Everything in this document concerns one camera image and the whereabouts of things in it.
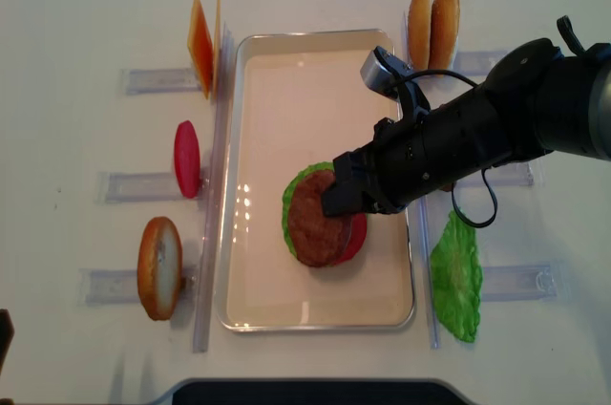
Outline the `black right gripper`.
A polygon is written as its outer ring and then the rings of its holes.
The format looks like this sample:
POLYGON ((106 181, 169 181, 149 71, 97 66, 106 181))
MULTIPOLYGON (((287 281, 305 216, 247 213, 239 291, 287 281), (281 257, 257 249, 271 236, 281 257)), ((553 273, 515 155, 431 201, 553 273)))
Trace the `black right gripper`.
POLYGON ((479 85, 431 109, 415 84, 398 87, 403 117, 378 122, 373 141, 333 160, 321 196, 327 217, 395 214, 412 201, 516 153, 518 106, 479 85))

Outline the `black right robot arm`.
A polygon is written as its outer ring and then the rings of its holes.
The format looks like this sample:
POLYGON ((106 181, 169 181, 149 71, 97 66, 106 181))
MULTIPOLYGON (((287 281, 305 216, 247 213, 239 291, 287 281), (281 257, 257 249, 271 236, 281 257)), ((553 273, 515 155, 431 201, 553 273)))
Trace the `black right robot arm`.
POLYGON ((395 80, 400 120, 333 162, 323 212, 395 214, 444 185, 553 151, 610 158, 610 46, 564 56, 547 38, 502 58, 487 78, 433 110, 415 80, 395 80))

